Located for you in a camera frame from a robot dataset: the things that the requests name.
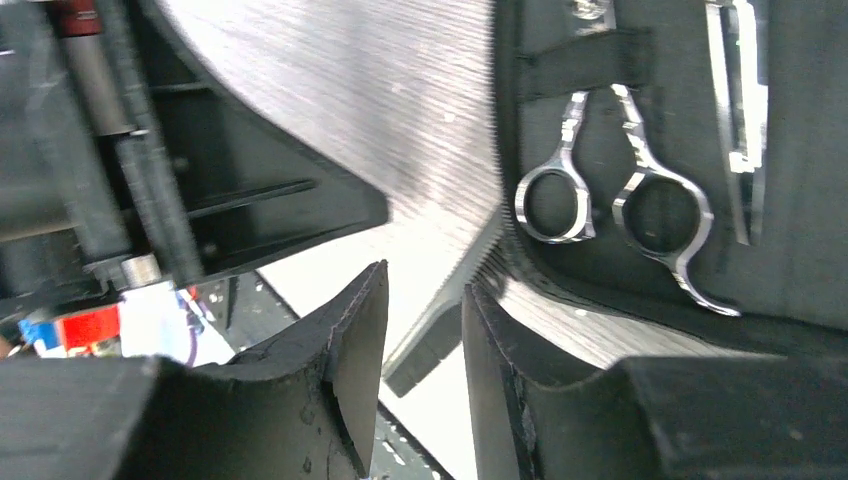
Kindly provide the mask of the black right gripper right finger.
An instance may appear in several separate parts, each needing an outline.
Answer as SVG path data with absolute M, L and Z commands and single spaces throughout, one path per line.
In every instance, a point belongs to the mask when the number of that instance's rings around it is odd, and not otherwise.
M 482 479 L 843 479 L 843 358 L 626 357 L 599 369 L 462 301 Z

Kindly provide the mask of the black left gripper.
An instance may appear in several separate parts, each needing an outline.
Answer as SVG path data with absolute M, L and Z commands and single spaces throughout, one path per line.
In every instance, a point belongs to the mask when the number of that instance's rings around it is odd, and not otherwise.
M 388 217 L 225 87 L 159 2 L 2 3 L 3 317 L 237 275 Z

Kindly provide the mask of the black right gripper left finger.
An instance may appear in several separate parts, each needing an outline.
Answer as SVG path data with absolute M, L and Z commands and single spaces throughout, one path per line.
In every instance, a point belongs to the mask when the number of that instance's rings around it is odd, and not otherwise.
M 5 479 L 362 479 L 374 447 L 388 266 L 223 365 L 1 364 Z

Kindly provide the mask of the black hair comb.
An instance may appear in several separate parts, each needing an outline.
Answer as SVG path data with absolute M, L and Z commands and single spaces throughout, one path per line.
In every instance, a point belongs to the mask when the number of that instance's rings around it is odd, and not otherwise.
M 495 210 L 382 367 L 382 377 L 398 397 L 407 395 L 461 343 L 464 287 L 479 283 L 500 298 L 509 273 L 499 247 L 502 217 Z

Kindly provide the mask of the black zip tool case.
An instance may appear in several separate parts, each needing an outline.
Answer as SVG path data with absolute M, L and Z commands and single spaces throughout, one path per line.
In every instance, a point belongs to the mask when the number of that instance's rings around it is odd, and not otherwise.
M 506 255 L 556 301 L 847 352 L 847 5 L 499 1 Z

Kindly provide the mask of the silver thinning scissors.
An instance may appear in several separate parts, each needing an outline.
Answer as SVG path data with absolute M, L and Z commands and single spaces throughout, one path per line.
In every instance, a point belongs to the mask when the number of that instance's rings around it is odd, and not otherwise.
M 644 319 L 743 307 L 705 1 L 501 1 L 497 146 L 529 277 Z

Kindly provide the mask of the silver hair scissors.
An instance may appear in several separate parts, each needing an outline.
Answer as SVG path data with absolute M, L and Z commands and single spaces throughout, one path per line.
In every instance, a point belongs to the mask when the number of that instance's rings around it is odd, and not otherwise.
M 706 28 L 717 125 L 736 240 L 763 231 L 768 130 L 766 1 L 707 1 Z

